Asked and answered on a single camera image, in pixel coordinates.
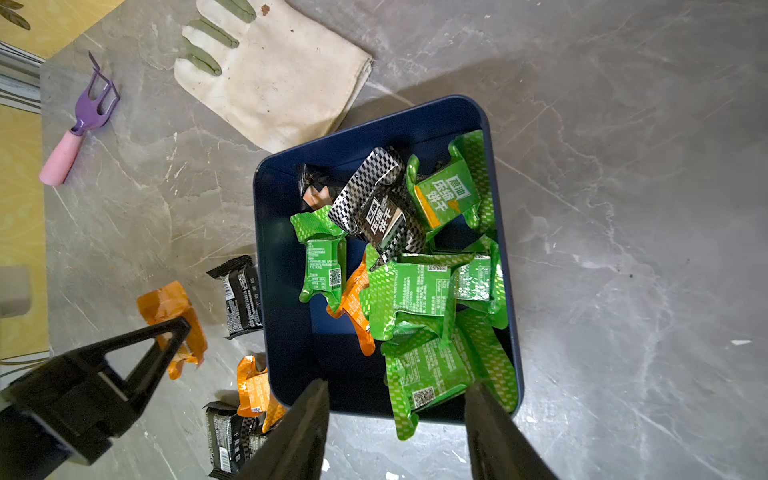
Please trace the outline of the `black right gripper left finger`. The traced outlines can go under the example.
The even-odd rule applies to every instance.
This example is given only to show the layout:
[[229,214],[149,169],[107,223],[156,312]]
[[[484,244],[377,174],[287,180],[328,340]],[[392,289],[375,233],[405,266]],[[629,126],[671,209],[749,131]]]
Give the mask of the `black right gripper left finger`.
[[328,383],[315,379],[235,479],[319,479],[329,407]]

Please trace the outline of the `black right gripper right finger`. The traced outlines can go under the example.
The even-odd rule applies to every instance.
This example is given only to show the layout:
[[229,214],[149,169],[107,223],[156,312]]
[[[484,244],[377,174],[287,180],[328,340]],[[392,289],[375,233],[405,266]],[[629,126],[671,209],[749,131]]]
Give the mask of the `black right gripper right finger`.
[[483,383],[465,392],[473,479],[557,479]]

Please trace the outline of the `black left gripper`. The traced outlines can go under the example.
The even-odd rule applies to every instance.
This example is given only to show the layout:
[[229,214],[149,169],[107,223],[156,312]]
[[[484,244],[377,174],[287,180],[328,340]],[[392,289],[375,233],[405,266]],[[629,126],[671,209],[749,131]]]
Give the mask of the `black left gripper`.
[[45,479],[62,464],[91,465],[137,420],[191,332],[184,316],[59,355],[1,392],[1,477]]

